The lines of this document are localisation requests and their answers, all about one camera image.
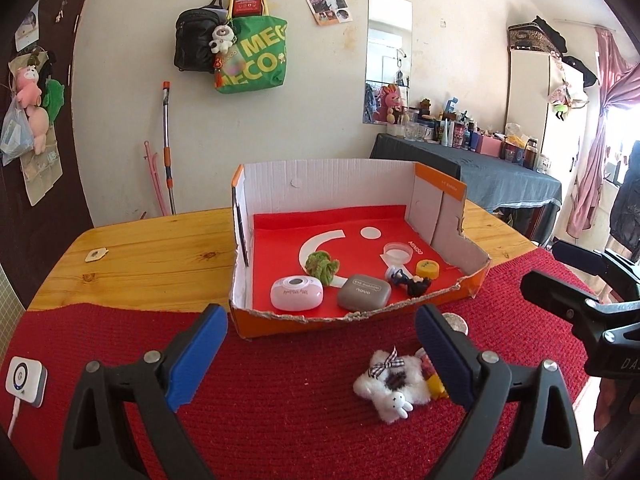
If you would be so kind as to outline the yellow bottle cap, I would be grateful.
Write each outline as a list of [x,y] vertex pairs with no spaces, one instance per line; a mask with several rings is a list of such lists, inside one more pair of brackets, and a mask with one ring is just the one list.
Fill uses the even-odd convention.
[[435,260],[422,259],[416,263],[414,274],[424,280],[435,281],[439,278],[440,265]]

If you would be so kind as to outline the blue suited boy figurine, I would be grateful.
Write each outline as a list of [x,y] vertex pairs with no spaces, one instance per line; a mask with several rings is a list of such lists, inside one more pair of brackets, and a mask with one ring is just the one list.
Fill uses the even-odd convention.
[[431,287],[428,278],[420,276],[410,276],[399,266],[390,266],[385,273],[386,281],[395,286],[404,286],[409,298],[425,296]]

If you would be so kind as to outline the clear plastic round lid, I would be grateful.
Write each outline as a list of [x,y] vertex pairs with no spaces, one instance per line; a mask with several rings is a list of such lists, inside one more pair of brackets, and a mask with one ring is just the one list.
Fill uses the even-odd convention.
[[411,261],[413,249],[406,243],[390,242],[384,245],[382,257],[389,264],[403,266]]

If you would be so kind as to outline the grey earbuds case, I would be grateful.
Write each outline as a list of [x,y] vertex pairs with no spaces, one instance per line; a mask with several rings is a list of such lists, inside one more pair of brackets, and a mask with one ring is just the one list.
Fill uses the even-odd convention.
[[383,309],[390,300],[390,283],[369,275],[354,274],[337,293],[337,305],[350,312]]

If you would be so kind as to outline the green lettuce toy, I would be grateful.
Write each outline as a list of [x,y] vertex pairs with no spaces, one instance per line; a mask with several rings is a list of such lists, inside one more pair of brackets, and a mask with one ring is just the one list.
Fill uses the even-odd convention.
[[333,259],[328,252],[317,250],[307,257],[304,269],[323,286],[330,286],[334,276],[340,270],[340,262]]

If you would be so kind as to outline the white square charger device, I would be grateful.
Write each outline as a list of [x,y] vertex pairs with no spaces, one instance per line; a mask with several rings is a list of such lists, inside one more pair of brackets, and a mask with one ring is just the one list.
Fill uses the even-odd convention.
[[40,361],[14,356],[6,373],[6,392],[34,408],[43,404],[48,370]]

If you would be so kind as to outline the grey cloth covered side table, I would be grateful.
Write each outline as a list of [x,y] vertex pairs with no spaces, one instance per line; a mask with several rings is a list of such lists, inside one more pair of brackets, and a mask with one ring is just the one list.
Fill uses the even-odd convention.
[[550,240],[562,205],[560,181],[500,158],[380,133],[370,157],[420,162],[466,184],[466,197],[491,214],[525,211],[514,229],[538,244]]

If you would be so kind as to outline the pink curtain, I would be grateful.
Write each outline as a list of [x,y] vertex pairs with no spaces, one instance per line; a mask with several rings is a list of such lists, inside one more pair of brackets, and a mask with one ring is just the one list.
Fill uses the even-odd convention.
[[596,28],[600,80],[600,110],[597,131],[586,161],[582,178],[577,181],[573,207],[566,232],[579,238],[591,228],[593,216],[600,204],[605,152],[605,119],[608,110],[639,104],[639,64],[632,65],[620,54],[609,29]]

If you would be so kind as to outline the dark brown door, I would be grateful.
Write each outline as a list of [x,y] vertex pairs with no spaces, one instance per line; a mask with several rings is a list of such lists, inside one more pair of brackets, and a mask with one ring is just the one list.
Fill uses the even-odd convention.
[[73,129],[72,71],[85,0],[39,0],[39,40],[29,61],[40,81],[64,86],[64,104],[47,134],[46,150],[1,167],[1,266],[27,308],[74,240],[93,228],[79,177]]

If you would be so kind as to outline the orange cardboard box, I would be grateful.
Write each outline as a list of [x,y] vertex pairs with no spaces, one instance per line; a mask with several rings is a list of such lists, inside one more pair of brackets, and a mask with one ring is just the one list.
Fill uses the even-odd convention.
[[[466,186],[420,162],[384,159],[303,159],[241,165],[231,181],[236,257],[231,317],[247,339],[306,332],[365,320],[366,312],[337,305],[337,293],[354,274],[382,280],[389,264],[383,247],[413,249],[399,266],[411,275],[422,259],[440,265],[423,297],[433,304],[473,297],[491,258],[462,232]],[[285,312],[270,301],[272,284],[307,275],[317,250],[340,262],[322,304]]]

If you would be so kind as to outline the clear plastic bag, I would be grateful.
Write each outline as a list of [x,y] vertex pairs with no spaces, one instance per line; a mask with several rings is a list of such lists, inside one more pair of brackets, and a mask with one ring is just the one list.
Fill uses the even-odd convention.
[[32,128],[17,98],[13,98],[4,115],[1,129],[1,161],[2,166],[8,166],[14,159],[32,151],[35,147]]

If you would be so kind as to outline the green plush on door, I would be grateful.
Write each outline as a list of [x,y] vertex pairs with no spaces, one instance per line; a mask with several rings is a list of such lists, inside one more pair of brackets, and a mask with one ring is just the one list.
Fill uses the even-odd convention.
[[65,86],[54,78],[48,78],[46,81],[46,90],[43,93],[41,106],[47,112],[49,122],[54,124],[55,119],[65,104]]

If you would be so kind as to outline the green tote bag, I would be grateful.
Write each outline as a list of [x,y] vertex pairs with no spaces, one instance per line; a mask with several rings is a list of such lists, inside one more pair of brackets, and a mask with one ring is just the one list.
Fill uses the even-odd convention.
[[232,18],[235,43],[215,55],[215,88],[222,94],[282,86],[286,76],[288,22],[271,15]]

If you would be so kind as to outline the black backpack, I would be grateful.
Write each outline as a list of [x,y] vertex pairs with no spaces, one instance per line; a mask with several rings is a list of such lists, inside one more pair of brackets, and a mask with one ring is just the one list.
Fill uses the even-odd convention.
[[235,34],[222,0],[183,11],[176,21],[174,65],[182,72],[210,73],[218,53],[227,53]]

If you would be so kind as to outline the wall mirror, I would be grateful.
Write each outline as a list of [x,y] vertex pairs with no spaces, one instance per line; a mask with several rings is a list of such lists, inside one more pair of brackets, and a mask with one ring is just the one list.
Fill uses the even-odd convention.
[[362,122],[398,124],[408,106],[413,6],[408,0],[368,0]]

